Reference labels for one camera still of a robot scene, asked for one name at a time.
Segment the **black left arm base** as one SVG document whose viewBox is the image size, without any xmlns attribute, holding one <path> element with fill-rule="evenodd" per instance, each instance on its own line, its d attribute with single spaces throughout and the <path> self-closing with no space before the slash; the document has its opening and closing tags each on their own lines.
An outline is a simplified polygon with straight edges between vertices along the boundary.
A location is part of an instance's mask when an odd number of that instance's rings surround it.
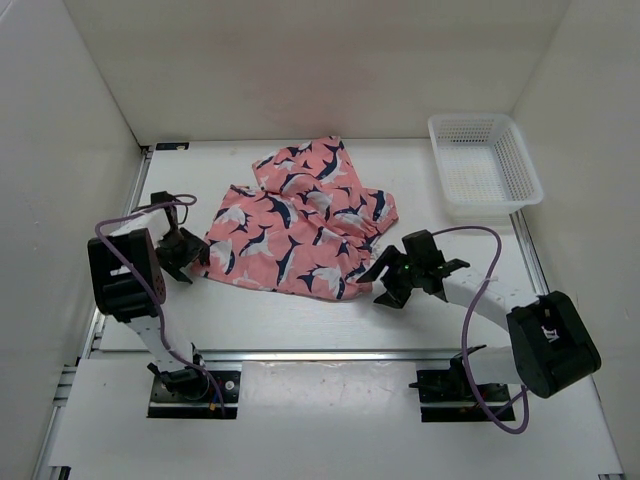
<svg viewBox="0 0 640 480">
<path fill-rule="evenodd" d="M 153 374 L 147 407 L 152 419 L 235 420 L 241 390 L 241 371 L 210 370 L 216 381 L 200 371 L 186 367 L 183 371 L 161 372 L 154 363 L 147 369 Z"/>
</svg>

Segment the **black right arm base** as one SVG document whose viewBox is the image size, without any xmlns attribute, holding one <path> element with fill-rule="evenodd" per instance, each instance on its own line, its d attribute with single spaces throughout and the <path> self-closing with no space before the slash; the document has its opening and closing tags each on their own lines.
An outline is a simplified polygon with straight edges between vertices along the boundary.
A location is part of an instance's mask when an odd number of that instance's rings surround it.
<svg viewBox="0 0 640 480">
<path fill-rule="evenodd" d="M 413 350 L 423 423 L 477 423 L 490 419 L 479 406 L 469 382 L 462 353 L 455 349 Z M 509 347 L 480 345 L 468 351 L 471 372 L 481 398 L 501 422 L 515 420 L 510 388 L 521 383 Z"/>
</svg>

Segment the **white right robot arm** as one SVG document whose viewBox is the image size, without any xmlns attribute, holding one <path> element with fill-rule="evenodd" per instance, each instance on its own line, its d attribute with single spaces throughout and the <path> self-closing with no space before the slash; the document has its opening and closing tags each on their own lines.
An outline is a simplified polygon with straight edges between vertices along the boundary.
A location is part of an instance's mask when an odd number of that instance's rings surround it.
<svg viewBox="0 0 640 480">
<path fill-rule="evenodd" d="M 482 274 L 461 259 L 448 260 L 427 230 L 402 239 L 404 248 L 387 247 L 361 283 L 380 280 L 376 303 L 401 309 L 415 289 L 466 308 L 463 326 L 478 314 L 506 331 L 506 347 L 473 347 L 461 336 L 461 353 L 451 363 L 449 387 L 470 400 L 486 384 L 521 385 L 549 398 L 597 372 L 602 359 L 572 300 L 560 291 L 527 293 Z"/>
</svg>

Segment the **pink shark print shorts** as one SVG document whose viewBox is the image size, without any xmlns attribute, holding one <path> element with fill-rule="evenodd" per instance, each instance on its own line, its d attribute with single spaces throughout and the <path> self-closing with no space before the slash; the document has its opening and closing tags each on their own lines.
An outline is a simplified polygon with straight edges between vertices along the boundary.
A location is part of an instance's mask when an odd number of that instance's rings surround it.
<svg viewBox="0 0 640 480">
<path fill-rule="evenodd" d="M 232 185 L 193 272 L 260 291 L 329 301 L 371 291 L 359 278 L 398 219 L 394 197 L 364 186 L 345 144 L 328 136 L 284 147 L 252 165 L 256 186 Z"/>
</svg>

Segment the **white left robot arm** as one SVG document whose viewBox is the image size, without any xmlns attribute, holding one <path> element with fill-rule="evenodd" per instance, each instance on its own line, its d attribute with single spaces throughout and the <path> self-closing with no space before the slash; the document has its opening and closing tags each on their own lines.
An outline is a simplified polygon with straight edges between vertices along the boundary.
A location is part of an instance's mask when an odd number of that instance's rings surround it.
<svg viewBox="0 0 640 480">
<path fill-rule="evenodd" d="M 189 270 L 209 264 L 209 244 L 184 227 L 196 202 L 192 194 L 155 192 L 148 205 L 129 215 L 99 221 L 87 243 L 99 311 L 136 333 L 155 358 L 154 375 L 175 378 L 175 388 L 188 400 L 206 395 L 210 377 L 179 323 L 166 317 L 164 276 L 192 284 Z"/>
</svg>

